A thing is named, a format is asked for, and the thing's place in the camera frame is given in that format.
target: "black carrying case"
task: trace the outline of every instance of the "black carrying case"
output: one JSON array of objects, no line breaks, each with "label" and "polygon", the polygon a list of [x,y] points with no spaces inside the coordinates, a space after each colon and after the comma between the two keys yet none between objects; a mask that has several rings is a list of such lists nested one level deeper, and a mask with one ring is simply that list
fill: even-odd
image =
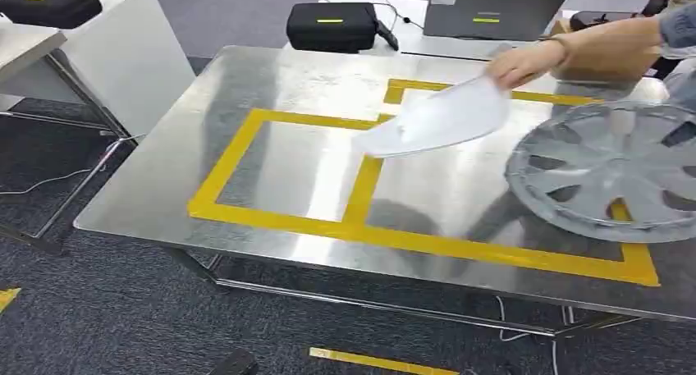
[{"label": "black carrying case", "polygon": [[357,53],[374,45],[376,18],[371,3],[295,4],[287,38],[294,49]]},{"label": "black carrying case", "polygon": [[99,0],[0,0],[0,12],[16,24],[74,29],[102,12]]}]

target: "yellow tape square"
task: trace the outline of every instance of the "yellow tape square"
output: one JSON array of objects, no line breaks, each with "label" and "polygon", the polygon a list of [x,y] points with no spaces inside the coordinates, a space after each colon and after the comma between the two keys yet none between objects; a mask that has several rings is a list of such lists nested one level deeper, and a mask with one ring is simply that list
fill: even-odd
[{"label": "yellow tape square", "polygon": [[[450,85],[409,80],[390,80],[384,101],[385,103],[400,103],[406,89],[441,90],[447,86]],[[591,98],[575,96],[520,92],[513,93],[513,98],[569,105],[597,101]],[[381,160],[368,156],[364,157],[360,165],[348,205],[340,222],[217,203],[222,189],[232,176],[247,148],[251,145],[256,132],[265,121],[367,130],[385,119],[388,119],[388,116],[380,116],[376,121],[364,121],[255,108],[251,110],[235,137],[227,146],[227,149],[225,149],[210,174],[208,174],[208,177],[189,201],[189,215],[219,222],[312,236],[326,236],[338,240],[358,241],[426,254],[499,263],[514,267],[534,268],[550,272],[563,272],[614,281],[633,282],[645,286],[659,286],[650,252],[644,244],[621,244],[623,260],[615,261],[448,237],[428,236],[366,225],[365,219],[368,215],[373,192],[382,169]]]}]

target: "metal table frame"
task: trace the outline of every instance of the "metal table frame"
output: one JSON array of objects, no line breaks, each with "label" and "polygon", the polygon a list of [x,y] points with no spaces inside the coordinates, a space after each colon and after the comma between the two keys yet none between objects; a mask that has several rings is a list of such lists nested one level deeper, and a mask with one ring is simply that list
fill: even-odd
[{"label": "metal table frame", "polygon": [[53,50],[48,55],[43,57],[43,60],[48,66],[61,78],[65,84],[70,87],[72,92],[89,108],[98,119],[98,123],[87,121],[76,121],[71,119],[63,119],[58,117],[46,117],[34,114],[26,114],[21,112],[0,112],[0,116],[13,117],[19,119],[28,119],[32,121],[41,121],[54,123],[58,125],[77,126],[95,130],[106,130],[113,133],[117,140],[111,144],[99,158],[99,160],[90,168],[87,176],[69,193],[60,206],[53,212],[51,217],[34,233],[23,232],[19,229],[8,226],[0,222],[0,236],[6,236],[25,244],[31,245],[48,254],[59,255],[62,253],[61,243],[49,243],[44,240],[44,236],[48,230],[55,224],[56,220],[66,211],[66,209],[76,199],[78,194],[89,184],[97,173],[102,170],[108,159],[121,147],[123,144],[129,144],[133,147],[137,145],[134,138],[121,126],[116,118],[111,114],[108,108],[99,102],[87,87],[72,73],[69,67],[61,62],[58,50]]},{"label": "metal table frame", "polygon": [[[184,249],[173,248],[170,246],[161,246],[161,248],[172,256],[178,263],[186,267],[189,271],[193,272],[197,277],[217,286],[285,295],[288,297],[322,301],[332,304],[347,304],[365,309],[377,309],[392,313],[416,316],[419,318],[464,323],[471,326],[486,327],[507,332],[518,332],[530,336],[546,337],[552,343],[552,357],[554,366],[556,368],[564,368],[566,366],[563,358],[558,358],[558,352],[565,351],[565,344],[567,343],[568,339],[584,332],[616,327],[643,319],[640,317],[617,313],[600,313],[585,320],[576,322],[574,308],[570,306],[561,306],[560,310],[562,324],[558,328],[540,327],[524,323],[508,322],[504,320],[504,318],[501,320],[481,318],[460,313],[433,311],[430,309],[407,307],[379,301],[358,300],[337,295],[324,295],[305,290],[293,290],[277,286],[235,281],[232,279],[221,278],[215,272],[216,268],[223,259],[223,256],[220,254],[214,255],[208,264],[202,264],[196,258],[188,254]],[[565,372],[566,371],[563,369],[558,369],[556,374]]]}]

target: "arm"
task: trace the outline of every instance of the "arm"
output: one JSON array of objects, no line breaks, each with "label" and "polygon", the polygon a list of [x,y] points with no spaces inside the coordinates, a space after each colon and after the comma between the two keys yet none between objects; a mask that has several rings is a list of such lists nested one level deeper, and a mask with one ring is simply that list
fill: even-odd
[{"label": "arm", "polygon": [[656,17],[633,18],[559,34],[554,39],[503,53],[488,65],[486,72],[501,88],[513,89],[559,66],[580,50],[620,57],[661,41]]},{"label": "arm", "polygon": [[496,57],[486,70],[504,89],[516,88],[559,66],[578,51],[621,59],[626,53],[659,45],[696,45],[696,3],[665,16],[632,18],[560,34],[552,40],[517,48]]}]

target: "laptop lid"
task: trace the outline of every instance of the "laptop lid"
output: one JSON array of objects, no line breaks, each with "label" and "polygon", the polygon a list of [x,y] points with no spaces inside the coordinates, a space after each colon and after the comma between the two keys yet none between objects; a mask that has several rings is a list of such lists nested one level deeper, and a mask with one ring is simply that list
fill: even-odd
[{"label": "laptop lid", "polygon": [[565,0],[429,0],[427,36],[534,41]]}]

